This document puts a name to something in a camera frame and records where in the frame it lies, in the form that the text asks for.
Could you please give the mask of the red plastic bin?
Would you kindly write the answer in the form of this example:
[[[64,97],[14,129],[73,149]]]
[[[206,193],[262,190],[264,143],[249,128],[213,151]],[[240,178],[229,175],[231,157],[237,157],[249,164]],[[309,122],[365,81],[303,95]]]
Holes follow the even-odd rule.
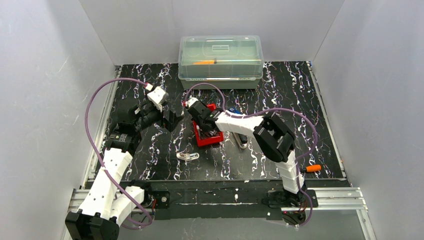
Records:
[[[214,103],[205,105],[197,100],[191,104],[188,112],[192,116],[194,134],[199,147],[219,144],[224,140],[223,132],[218,131],[214,124],[220,113]]]

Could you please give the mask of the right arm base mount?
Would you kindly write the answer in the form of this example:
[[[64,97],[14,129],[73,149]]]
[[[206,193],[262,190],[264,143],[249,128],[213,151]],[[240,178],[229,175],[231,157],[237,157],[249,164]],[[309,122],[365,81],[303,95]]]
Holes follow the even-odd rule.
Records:
[[[305,192],[309,196],[311,203],[305,194],[300,191],[296,194],[287,190],[269,190],[261,203],[270,208],[294,208],[304,211],[312,205],[313,208],[319,206],[316,192],[312,189],[306,189]]]

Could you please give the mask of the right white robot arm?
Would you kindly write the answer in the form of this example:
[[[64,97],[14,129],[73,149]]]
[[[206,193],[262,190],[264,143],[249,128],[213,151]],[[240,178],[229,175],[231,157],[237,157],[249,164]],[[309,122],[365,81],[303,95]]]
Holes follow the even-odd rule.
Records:
[[[232,132],[255,139],[262,154],[275,163],[283,189],[292,194],[304,190],[304,177],[297,169],[296,137],[275,112],[248,117],[220,108],[211,110],[195,97],[184,106],[205,132]]]

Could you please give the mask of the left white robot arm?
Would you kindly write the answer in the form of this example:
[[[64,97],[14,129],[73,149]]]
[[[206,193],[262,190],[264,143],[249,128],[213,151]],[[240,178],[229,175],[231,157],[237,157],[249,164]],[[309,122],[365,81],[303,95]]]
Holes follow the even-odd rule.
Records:
[[[145,101],[130,108],[128,118],[117,122],[106,137],[99,159],[101,168],[87,196],[65,218],[73,240],[116,240],[133,209],[143,202],[154,203],[149,183],[135,180],[123,188],[120,182],[142,140],[141,132],[154,124],[172,132],[184,115],[170,109],[159,110]]]

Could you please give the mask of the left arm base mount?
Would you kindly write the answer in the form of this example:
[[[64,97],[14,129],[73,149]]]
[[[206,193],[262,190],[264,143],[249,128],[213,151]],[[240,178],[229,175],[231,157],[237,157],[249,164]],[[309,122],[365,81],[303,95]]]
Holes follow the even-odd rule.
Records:
[[[171,194],[165,190],[145,190],[141,205],[148,209],[168,209]]]

